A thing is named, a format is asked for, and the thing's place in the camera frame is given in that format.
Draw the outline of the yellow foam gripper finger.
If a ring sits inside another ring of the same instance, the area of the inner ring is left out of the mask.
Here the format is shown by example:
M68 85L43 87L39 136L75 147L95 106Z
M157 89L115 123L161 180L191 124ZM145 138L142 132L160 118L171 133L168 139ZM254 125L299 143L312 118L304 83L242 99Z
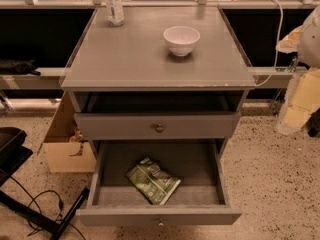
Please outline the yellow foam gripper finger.
M289 81L276 130L283 135L299 131L319 108L320 69L311 67L306 73L295 73Z
M301 30L301 26L293 29L289 34L287 34L282 40L277 43L276 50L286 54L296 52Z

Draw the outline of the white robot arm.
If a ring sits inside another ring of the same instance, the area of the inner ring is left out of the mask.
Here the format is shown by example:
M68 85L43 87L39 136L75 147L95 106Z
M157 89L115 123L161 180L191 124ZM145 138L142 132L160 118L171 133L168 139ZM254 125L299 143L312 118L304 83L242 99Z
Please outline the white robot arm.
M294 74L289 81L276 124L279 133L290 135L299 131L320 108L320 6L286 35L276 50L296 52L298 61L309 66L307 72Z

